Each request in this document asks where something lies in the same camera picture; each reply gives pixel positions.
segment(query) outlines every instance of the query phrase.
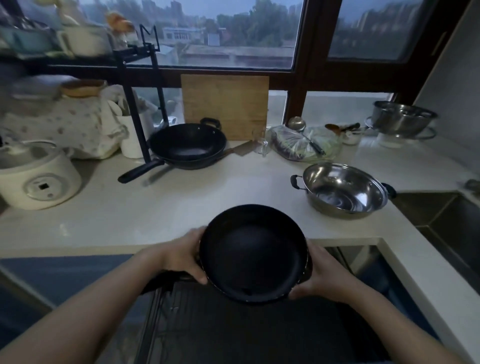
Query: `rice cooker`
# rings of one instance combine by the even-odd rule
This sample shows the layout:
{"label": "rice cooker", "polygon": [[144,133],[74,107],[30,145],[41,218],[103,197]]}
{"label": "rice cooker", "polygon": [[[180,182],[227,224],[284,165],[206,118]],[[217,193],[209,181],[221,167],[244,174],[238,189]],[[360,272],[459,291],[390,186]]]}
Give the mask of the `rice cooker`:
{"label": "rice cooker", "polygon": [[11,206],[40,210],[74,196],[82,178],[54,142],[23,141],[0,147],[0,195]]}

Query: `black wok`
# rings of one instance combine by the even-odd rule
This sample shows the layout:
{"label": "black wok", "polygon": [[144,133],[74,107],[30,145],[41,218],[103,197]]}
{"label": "black wok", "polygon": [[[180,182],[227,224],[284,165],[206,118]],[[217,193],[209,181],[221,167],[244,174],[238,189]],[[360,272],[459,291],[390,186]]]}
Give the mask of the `black wok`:
{"label": "black wok", "polygon": [[120,183],[131,182],[165,163],[182,170],[208,167],[222,157],[227,138],[218,120],[203,118],[200,124],[178,124],[161,129],[152,134],[147,144],[157,158],[118,177]]}
{"label": "black wok", "polygon": [[[263,304],[286,297],[310,277],[306,239],[286,214],[263,205],[230,208],[208,224],[199,262],[208,280],[228,298]],[[142,293],[185,279],[185,272],[162,272]]]}

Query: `kitchen counter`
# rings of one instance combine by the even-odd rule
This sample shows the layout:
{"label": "kitchen counter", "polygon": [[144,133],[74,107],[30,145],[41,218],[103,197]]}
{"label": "kitchen counter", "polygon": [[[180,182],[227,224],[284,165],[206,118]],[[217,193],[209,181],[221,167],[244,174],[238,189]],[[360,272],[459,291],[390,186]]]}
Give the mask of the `kitchen counter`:
{"label": "kitchen counter", "polygon": [[[402,192],[457,190],[477,178],[423,144],[387,149],[371,137],[359,147],[345,146],[336,161]],[[135,253],[206,225],[232,206],[269,205],[321,245],[377,245],[442,341],[480,363],[480,296],[392,203],[361,220],[321,215],[290,185],[290,175],[301,175],[307,165],[275,152],[266,158],[231,155],[203,170],[160,167],[129,184],[118,183],[136,163],[121,155],[79,162],[87,183],[71,200],[42,211],[5,209],[0,258]]]}

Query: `person's left hand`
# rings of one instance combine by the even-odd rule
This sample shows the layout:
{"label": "person's left hand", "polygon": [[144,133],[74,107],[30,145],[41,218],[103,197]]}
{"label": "person's left hand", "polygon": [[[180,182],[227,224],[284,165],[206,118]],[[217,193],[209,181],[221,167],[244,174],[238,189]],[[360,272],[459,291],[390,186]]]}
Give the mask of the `person's left hand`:
{"label": "person's left hand", "polygon": [[205,231],[205,226],[191,229],[188,233],[175,240],[159,243],[146,249],[155,260],[155,265],[160,269],[185,271],[201,284],[207,284],[205,272],[195,262],[198,254],[200,238]]}

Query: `stainless steel sink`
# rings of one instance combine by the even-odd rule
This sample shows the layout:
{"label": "stainless steel sink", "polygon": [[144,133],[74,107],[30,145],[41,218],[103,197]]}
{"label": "stainless steel sink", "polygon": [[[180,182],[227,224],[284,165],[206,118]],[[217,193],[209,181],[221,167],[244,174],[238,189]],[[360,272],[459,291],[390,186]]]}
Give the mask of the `stainless steel sink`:
{"label": "stainless steel sink", "polygon": [[480,208],[458,192],[400,193],[392,202],[480,294]]}

